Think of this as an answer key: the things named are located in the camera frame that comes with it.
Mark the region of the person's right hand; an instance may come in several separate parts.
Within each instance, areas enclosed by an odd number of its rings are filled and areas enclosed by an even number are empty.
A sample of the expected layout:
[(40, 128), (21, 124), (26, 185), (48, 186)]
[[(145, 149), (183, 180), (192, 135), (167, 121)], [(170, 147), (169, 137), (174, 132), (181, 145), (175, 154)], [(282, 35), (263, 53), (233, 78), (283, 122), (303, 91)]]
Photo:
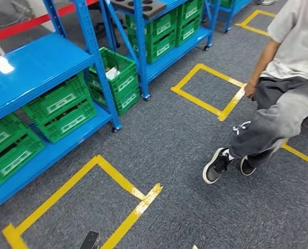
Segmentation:
[(249, 80), (244, 87), (244, 95), (251, 101), (254, 101), (257, 85), (257, 80)]

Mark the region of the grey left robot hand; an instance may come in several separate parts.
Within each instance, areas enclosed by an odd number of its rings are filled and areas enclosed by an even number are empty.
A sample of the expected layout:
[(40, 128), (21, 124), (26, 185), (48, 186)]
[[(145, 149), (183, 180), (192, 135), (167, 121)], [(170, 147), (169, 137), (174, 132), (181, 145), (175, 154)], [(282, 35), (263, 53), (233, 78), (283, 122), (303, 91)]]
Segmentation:
[(100, 248), (100, 235), (98, 232), (89, 231), (81, 245), (80, 249)]

